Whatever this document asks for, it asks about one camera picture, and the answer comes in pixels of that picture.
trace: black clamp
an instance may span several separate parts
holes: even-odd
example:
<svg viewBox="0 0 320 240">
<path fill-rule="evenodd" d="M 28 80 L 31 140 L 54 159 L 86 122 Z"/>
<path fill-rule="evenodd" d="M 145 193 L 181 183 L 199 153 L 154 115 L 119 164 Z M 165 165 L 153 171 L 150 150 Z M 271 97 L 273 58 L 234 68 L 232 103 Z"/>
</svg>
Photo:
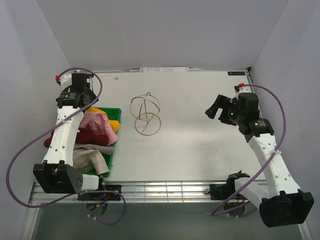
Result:
<svg viewBox="0 0 320 240">
<path fill-rule="evenodd" d="M 297 193 L 286 194 L 281 191 L 277 196 L 263 198 L 259 213 L 263 223 L 269 228 L 303 224 L 314 202 L 310 192 L 298 189 Z"/>
<path fill-rule="evenodd" d="M 72 106 L 74 109 L 83 108 L 96 98 L 90 89 L 91 74 L 72 73 L 71 77 L 71 85 L 66 87 L 56 99 L 59 108 L 63 106 Z"/>
<path fill-rule="evenodd" d="M 237 173 L 230 174 L 225 184 L 210 184 L 209 191 L 206 189 L 204 193 L 210 194 L 211 200 L 225 200 L 236 191 L 235 180 L 240 178 L 250 178 L 250 176 L 240 170 Z"/>
<path fill-rule="evenodd" d="M 259 98 L 255 93 L 243 92 L 238 95 L 238 99 L 218 95 L 213 105 L 205 111 L 205 114 L 214 119 L 218 109 L 222 109 L 220 122 L 228 125 L 238 126 L 240 133 L 249 142 L 253 136 L 260 134 L 274 134 L 270 122 L 260 118 Z"/>
<path fill-rule="evenodd" d="M 105 184 L 104 181 L 102 185 L 100 184 L 99 181 L 99 190 L 108 190 L 108 191 L 114 191 L 118 192 L 121 194 L 121 185 L 108 185 Z M 78 194 L 77 200 L 79 201 L 119 201 L 121 200 L 121 197 L 118 194 L 114 193 L 83 193 L 83 194 Z"/>
<path fill-rule="evenodd" d="M 46 194 L 78 194 L 83 185 L 83 175 L 72 166 L 60 160 L 59 164 L 36 163 L 33 175 Z"/>
</svg>

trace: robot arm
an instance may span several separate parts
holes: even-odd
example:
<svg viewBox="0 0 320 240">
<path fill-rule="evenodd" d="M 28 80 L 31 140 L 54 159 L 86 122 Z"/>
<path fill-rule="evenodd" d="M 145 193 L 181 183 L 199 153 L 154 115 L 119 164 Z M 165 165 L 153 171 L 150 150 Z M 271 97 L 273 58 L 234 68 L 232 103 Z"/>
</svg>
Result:
<svg viewBox="0 0 320 240">
<path fill-rule="evenodd" d="M 221 108 L 218 119 L 225 124 L 238 125 L 262 167 L 275 153 L 274 130 L 267 119 L 260 118 L 258 96 L 248 92 L 245 87 L 236 86 L 235 90 L 237 93 L 233 99 L 219 95 L 205 114 L 214 119 Z M 252 182 L 240 194 L 259 209 L 261 219 L 268 227 L 303 223 L 314 199 L 310 192 L 302 192 L 289 173 L 281 152 L 275 153 L 263 173 L 268 190 Z M 241 172 L 229 175 L 222 191 L 227 197 L 230 196 L 246 184 L 249 177 Z"/>
<path fill-rule="evenodd" d="M 86 73 L 67 73 L 57 79 L 64 88 L 56 99 L 57 124 L 96 98 L 90 90 L 90 77 Z M 99 188 L 98 176 L 82 174 L 73 168 L 74 145 L 83 117 L 84 113 L 80 112 L 56 128 L 42 163 L 34 165 L 33 174 L 45 193 L 78 194 Z"/>
</svg>

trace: gold wire sculpture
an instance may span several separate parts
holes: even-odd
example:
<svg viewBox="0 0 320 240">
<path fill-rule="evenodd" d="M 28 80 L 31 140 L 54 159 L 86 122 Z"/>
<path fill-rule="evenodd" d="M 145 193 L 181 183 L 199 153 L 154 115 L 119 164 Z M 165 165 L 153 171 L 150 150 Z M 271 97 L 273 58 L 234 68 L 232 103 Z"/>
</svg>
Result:
<svg viewBox="0 0 320 240">
<path fill-rule="evenodd" d="M 156 101 L 157 101 L 157 104 L 150 100 L 148 97 L 151 97 L 151 98 L 154 98 Z M 142 103 L 141 103 L 141 106 L 140 106 L 140 110 L 139 110 L 139 115 L 136 116 L 134 115 L 134 113 L 132 112 L 132 109 L 131 109 L 131 106 L 132 106 L 132 103 L 136 100 L 136 99 L 142 99 Z M 153 112 L 147 112 L 147 106 L 146 106 L 146 101 L 149 101 L 150 103 L 152 103 L 153 105 L 155 105 L 155 107 L 158 109 L 158 112 L 157 113 L 153 113 Z M 144 95 L 140 95 L 140 96 L 135 96 L 134 98 L 131 99 L 131 103 L 130 103 L 130 112 L 132 114 L 132 116 L 135 117 L 135 121 L 134 121 L 134 127 L 135 127 L 135 130 L 140 133 L 141 135 L 144 135 L 144 136 L 152 136 L 154 134 L 156 134 L 157 132 L 159 132 L 160 128 L 161 128 L 161 119 L 160 117 L 158 117 L 158 114 L 160 113 L 160 109 L 161 109 L 161 105 L 160 105 L 160 102 L 159 100 L 151 95 L 150 92 L 147 92 L 146 94 Z M 159 128 L 157 129 L 157 131 L 155 131 L 154 133 L 151 133 L 151 134 L 145 134 L 144 131 L 146 130 L 147 126 L 149 125 L 150 121 L 154 118 L 158 118 L 159 119 L 159 123 L 160 123 L 160 126 Z M 140 121 L 146 121 L 146 124 L 144 126 L 144 128 L 139 131 L 138 128 L 137 128 L 137 121 L 140 120 Z"/>
</svg>

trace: black mounting bracket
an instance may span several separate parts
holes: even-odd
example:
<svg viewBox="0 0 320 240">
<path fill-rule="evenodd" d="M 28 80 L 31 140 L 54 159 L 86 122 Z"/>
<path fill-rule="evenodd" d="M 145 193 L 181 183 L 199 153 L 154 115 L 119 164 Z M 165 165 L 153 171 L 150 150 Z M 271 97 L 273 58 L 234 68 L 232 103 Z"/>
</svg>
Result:
<svg viewBox="0 0 320 240">
<path fill-rule="evenodd" d="M 240 170 L 237 173 L 230 174 L 225 184 L 210 184 L 210 199 L 211 200 L 225 200 L 231 194 L 233 194 L 235 189 L 235 180 L 240 178 L 250 178 L 246 173 L 242 173 Z"/>
<path fill-rule="evenodd" d="M 33 175 L 46 194 L 78 194 L 83 184 L 83 175 L 61 160 L 59 164 L 36 163 Z"/>
<path fill-rule="evenodd" d="M 121 194 L 121 185 L 104 185 L 102 187 L 102 190 L 109 190 L 109 191 L 114 191 L 118 192 Z M 121 197 L 118 194 L 114 193 L 106 193 L 106 194 L 101 194 L 101 193 L 84 193 L 84 194 L 78 194 L 77 199 L 79 201 L 119 201 Z"/>
<path fill-rule="evenodd" d="M 286 194 L 281 191 L 278 196 L 262 199 L 259 212 L 263 223 L 269 228 L 303 224 L 314 202 L 310 192 L 299 189 L 298 193 Z"/>
<path fill-rule="evenodd" d="M 71 85 L 66 87 L 56 99 L 58 108 L 63 106 L 73 106 L 74 109 L 82 108 L 96 98 L 90 89 L 91 74 L 72 73 L 71 77 Z"/>
</svg>

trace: white table surface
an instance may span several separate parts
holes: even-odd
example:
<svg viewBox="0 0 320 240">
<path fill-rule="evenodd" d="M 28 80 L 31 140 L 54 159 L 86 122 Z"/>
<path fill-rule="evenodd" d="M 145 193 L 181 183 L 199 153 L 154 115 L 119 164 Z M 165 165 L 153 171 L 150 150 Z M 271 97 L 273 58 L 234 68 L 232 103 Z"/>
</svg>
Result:
<svg viewBox="0 0 320 240">
<path fill-rule="evenodd" d="M 120 108 L 121 124 L 108 181 L 216 181 L 242 170 L 253 176 L 258 160 L 238 127 L 205 115 L 218 94 L 233 97 L 245 76 L 225 71 L 99 73 L 103 91 L 95 107 Z M 98 92 L 94 79 L 94 91 Z M 160 131 L 140 135 L 129 105 L 151 92 L 161 103 Z M 140 103 L 134 104 L 138 109 Z"/>
</svg>

